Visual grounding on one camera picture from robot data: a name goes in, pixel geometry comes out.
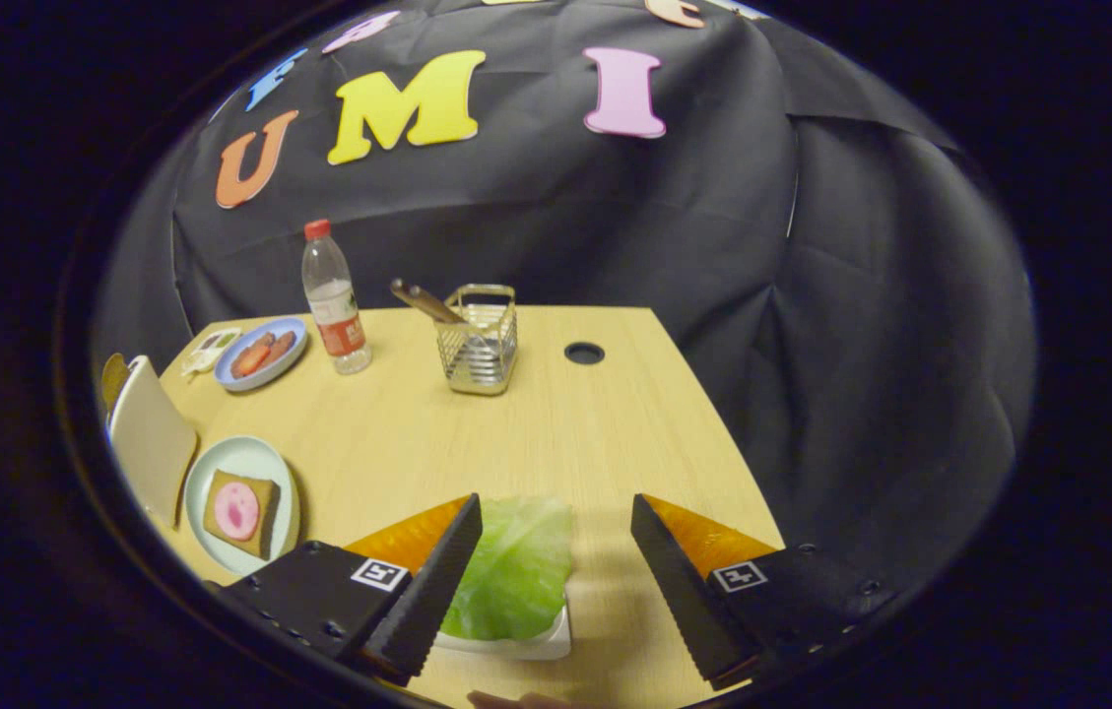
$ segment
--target white cutting board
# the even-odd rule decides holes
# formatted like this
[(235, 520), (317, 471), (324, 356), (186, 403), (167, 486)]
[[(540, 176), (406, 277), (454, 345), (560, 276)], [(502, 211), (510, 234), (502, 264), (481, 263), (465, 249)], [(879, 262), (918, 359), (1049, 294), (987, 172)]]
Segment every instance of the white cutting board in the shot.
[(145, 512), (176, 529), (178, 495), (196, 450), (196, 430), (175, 409), (149, 358), (138, 356), (129, 369), (109, 419), (109, 443)]

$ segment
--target table hole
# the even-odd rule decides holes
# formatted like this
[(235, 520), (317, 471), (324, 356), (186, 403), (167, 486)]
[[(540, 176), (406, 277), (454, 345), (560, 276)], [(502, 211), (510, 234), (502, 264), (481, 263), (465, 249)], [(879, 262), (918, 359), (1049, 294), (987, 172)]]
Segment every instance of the table hole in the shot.
[(595, 365), (604, 360), (604, 349), (593, 341), (575, 341), (565, 347), (565, 357), (578, 365)]

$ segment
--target utensil handle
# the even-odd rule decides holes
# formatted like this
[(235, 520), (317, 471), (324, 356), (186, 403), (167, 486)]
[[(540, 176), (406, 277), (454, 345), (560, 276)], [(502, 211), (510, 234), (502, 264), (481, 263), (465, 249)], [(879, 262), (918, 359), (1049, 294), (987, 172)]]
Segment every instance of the utensil handle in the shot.
[(456, 313), (455, 310), (447, 308), (446, 302), (438, 300), (434, 294), (419, 288), (418, 286), (408, 286), (408, 283), (403, 282), (403, 279), (394, 279), (389, 283), (389, 291), (394, 296), (398, 297), (398, 300), (406, 302), (406, 304), (411, 306), (420, 310), (421, 313), (434, 318), (439, 323), (466, 323), (467, 320), (460, 318), (460, 314)]

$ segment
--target foam letter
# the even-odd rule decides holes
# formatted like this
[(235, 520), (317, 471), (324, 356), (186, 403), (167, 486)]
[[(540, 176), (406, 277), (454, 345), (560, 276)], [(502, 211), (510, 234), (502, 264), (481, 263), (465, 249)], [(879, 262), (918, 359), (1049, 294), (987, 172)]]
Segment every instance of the foam letter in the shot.
[(651, 112), (647, 73), (659, 59), (631, 49), (590, 47), (583, 54), (599, 64), (599, 106), (586, 116), (586, 127), (595, 133), (659, 138), (665, 124)]
[(683, 0), (644, 0), (651, 13), (665, 20), (674, 22), (676, 26), (699, 29), (704, 27), (704, 20), (691, 17), (683, 10), (691, 10), (692, 13), (699, 13), (701, 9), (695, 4), (683, 3)]
[(258, 100), (267, 98), (268, 93), (275, 91), (277, 86), (280, 86), (280, 81), (284, 81), (285, 74), (294, 71), (294, 63), (297, 59), (306, 53), (306, 49), (299, 49), (296, 54), (291, 56), (280, 62), (280, 66), (272, 68), (267, 76), (259, 78), (258, 82), (252, 87), (249, 87), (249, 104), (245, 107), (245, 110), (257, 107)]
[(391, 12), (377, 14), (375, 18), (371, 18), (370, 20), (364, 20), (363, 22), (357, 23), (357, 26), (354, 26), (348, 30), (345, 30), (345, 34), (336, 38), (335, 40), (331, 41), (331, 43), (329, 43), (329, 46), (325, 47), (322, 53), (330, 54), (331, 52), (336, 52), (336, 50), (347, 46), (348, 43), (351, 43), (351, 41), (358, 41), (361, 39), (369, 38), (373, 34), (379, 34), (380, 30), (384, 30), (386, 27), (389, 27), (389, 22), (393, 22), (394, 18), (397, 18), (398, 14), (401, 14), (401, 12), (398, 12), (398, 10), (393, 10)]
[(262, 156), (258, 157), (258, 168), (245, 180), (240, 179), (240, 162), (245, 160), (246, 148), (255, 139), (256, 133), (241, 134), (222, 149), (222, 166), (219, 167), (219, 183), (214, 189), (214, 201), (224, 210), (248, 202), (255, 194), (267, 187), (271, 173), (276, 171), (276, 162), (280, 160), (280, 147), (285, 143), (285, 131), (297, 117), (297, 111), (280, 113), (262, 127)]
[(476, 49), (435, 57), (401, 91), (384, 72), (341, 84), (336, 90), (342, 103), (340, 126), (327, 161), (340, 166), (370, 152), (371, 141), (363, 138), (364, 121), (380, 147), (391, 149), (417, 110), (416, 124), (407, 132), (411, 144), (473, 138), (478, 122), (469, 117), (469, 80), (473, 69), (484, 60), (485, 52)]

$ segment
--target sausage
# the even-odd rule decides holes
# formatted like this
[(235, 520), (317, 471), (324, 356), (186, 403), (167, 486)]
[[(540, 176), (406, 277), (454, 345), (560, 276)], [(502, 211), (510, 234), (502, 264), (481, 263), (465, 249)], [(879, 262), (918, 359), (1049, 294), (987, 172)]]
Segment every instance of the sausage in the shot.
[(257, 369), (249, 369), (249, 371), (246, 371), (246, 369), (254, 365), (252, 354), (255, 353), (255, 350), (269, 350), (272, 344), (276, 344), (276, 336), (275, 333), (267, 332), (262, 337), (258, 338), (258, 341), (255, 341), (254, 344), (250, 344), (241, 350), (240, 353), (237, 354), (237, 358), (231, 360), (231, 378), (245, 378), (257, 371)]
[(285, 334), (277, 338), (276, 342), (271, 346), (271, 351), (268, 351), (267, 358), (262, 359), (262, 363), (258, 365), (258, 369), (255, 371), (262, 371), (268, 365), (275, 362), (276, 359), (284, 358), (285, 351), (289, 351), (291, 346), (294, 346), (294, 340), (297, 336), (294, 331), (285, 332)]
[(236, 359), (231, 360), (231, 378), (235, 378), (235, 380), (237, 380), (238, 378), (244, 377), (240, 373), (240, 362), (244, 362), (246, 354), (248, 354), (249, 351), (252, 350), (255, 347), (257, 347), (257, 344), (250, 344), (249, 347), (246, 347), (244, 350), (240, 351), (239, 354), (237, 354)]

